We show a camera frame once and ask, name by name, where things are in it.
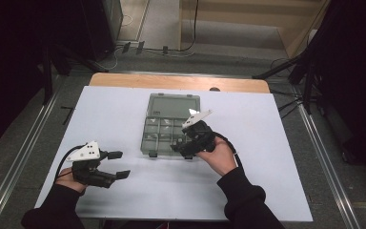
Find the black stand legs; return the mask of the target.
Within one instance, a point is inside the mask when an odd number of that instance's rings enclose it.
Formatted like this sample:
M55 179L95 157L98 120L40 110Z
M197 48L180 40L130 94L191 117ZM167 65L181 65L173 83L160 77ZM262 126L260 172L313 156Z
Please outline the black stand legs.
M87 67L94 73L108 72L104 67L100 67L98 64L93 64L76 52L73 52L62 45L44 44L42 54L44 105L48 104L53 95L51 66L54 66L60 74L68 75L71 72L71 65L68 61L70 58Z

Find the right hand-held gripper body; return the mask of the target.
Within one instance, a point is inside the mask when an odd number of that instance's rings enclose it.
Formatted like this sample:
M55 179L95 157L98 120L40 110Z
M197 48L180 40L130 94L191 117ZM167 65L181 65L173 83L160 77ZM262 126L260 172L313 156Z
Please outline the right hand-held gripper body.
M182 124L182 132L190 141L180 143L178 145L178 152L183 157L193 156L198 152L212 152L215 148L214 139L215 134L210 126L207 125L203 118L212 113L211 110L205 112L194 112Z

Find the white table mat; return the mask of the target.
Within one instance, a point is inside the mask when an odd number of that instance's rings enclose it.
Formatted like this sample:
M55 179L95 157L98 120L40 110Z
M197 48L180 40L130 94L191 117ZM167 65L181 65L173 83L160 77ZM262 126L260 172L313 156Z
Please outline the white table mat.
M218 174L200 158L150 158L141 153L144 120L153 90L121 87L83 89L52 162L39 199L44 200L64 154L97 141L123 156L103 160L100 170L129 171L111 188L90 187L76 212L84 219L223 220L226 198ZM234 145L247 178L266 192L266 203L282 221L309 221L310 208L271 94L200 91L205 121Z

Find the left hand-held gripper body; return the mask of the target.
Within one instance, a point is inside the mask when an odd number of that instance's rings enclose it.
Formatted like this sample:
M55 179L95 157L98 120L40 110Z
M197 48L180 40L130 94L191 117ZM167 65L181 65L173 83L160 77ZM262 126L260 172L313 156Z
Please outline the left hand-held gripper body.
M116 174L98 170L103 159L108 159L108 152L102 151L96 141L79 145L69 150L65 159L72 163L73 179L89 186L110 188L116 181Z

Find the clear plastic compartment box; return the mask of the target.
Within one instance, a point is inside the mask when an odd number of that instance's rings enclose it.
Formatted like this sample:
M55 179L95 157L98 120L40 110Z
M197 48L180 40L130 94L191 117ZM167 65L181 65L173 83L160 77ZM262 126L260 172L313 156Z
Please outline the clear plastic compartment box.
M192 94L151 94L144 122L141 152L149 157L180 156L171 148L185 137L182 124L200 111L200 97Z

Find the light wooden shelf unit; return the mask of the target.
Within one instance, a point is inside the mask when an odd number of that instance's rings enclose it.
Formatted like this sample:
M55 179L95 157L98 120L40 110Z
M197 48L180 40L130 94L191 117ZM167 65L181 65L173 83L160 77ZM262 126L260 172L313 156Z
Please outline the light wooden shelf unit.
M178 47L216 46L301 52L331 0L178 0Z

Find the metal floor rail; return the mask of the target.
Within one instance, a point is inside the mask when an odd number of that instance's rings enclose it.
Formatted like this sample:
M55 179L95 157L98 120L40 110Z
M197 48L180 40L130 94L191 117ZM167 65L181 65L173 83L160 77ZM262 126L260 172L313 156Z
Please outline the metal floor rail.
M346 194L336 169L330 160L326 147L324 146L321 136L315 125L313 116L308 113L308 110L302 102L298 104L298 109L308 135L315 148L315 153L323 170L323 174L325 175L328 185L331 189L335 200L335 205L337 206L339 214L341 215L346 228L361 229L355 210L348 198L348 195Z
M22 141L21 146L16 151L15 157L10 161L10 167L6 172L2 182L0 183L0 216L5 208L10 195L20 178L20 175L31 155L31 151L43 130L51 110L56 102L58 92L64 84L65 76L57 75L54 80L53 94L45 105L41 105L38 114L30 120L31 126L27 131L27 135Z

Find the black floor plugs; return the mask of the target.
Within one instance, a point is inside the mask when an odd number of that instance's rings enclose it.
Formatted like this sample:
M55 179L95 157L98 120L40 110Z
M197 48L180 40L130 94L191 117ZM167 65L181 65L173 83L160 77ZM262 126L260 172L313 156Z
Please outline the black floor plugs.
M145 48L144 45L145 45L144 41L139 42L138 45L135 47L135 49L136 49L135 53L140 54L143 51L146 51L146 52L160 52L161 54L168 54L169 53L169 49L168 49L167 46L164 46L162 49L152 49L152 48ZM132 43L128 42L128 43L126 43L122 46L122 53L126 53L130 49L132 49Z

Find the wooden table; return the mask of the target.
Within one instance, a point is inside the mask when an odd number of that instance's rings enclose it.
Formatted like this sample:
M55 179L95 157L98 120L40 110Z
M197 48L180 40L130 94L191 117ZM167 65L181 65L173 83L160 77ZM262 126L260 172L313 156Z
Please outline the wooden table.
M270 92L267 82L259 79L148 73L95 73L91 77L90 86L196 91L218 89L221 92L261 94Z

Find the black tripod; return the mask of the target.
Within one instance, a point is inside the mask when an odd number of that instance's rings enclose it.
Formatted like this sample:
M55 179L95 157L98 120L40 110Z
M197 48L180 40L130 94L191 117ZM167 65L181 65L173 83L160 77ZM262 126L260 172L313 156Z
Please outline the black tripod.
M315 77L315 62L307 51L304 51L301 54L288 59L286 62L266 71L265 73L254 75L253 79L265 80L276 73L289 70L291 67L293 67L293 70L288 76L288 80L292 85L299 84L302 78L305 79L301 102L307 114L309 115L311 113L310 103L312 99L312 88Z

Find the person's left hand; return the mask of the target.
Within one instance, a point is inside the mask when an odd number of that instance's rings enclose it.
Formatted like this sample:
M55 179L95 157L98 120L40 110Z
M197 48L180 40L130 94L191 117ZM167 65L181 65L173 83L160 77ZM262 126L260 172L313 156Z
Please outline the person's left hand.
M76 191L80 194L82 194L87 188L87 185L84 185L82 183L79 183L79 182L75 181L73 179L72 175L68 175L67 177L59 177L55 181L55 183L58 184L58 185L62 185L62 186L71 188L71 189L73 189L74 191Z

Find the person's right hand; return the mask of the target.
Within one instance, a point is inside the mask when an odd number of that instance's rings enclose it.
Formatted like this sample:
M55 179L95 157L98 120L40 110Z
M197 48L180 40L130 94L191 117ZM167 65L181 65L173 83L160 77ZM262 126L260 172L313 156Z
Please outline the person's right hand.
M199 152L196 155L206 161L220 176L227 175L236 168L234 153L228 143L220 137L214 139L215 148L212 152Z

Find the black cabinet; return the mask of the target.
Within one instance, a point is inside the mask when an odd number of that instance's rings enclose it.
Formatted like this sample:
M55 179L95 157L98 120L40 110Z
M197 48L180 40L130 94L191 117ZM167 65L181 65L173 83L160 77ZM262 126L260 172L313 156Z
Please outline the black cabinet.
M123 22L120 0L81 0L87 23L89 57L102 60L113 52Z

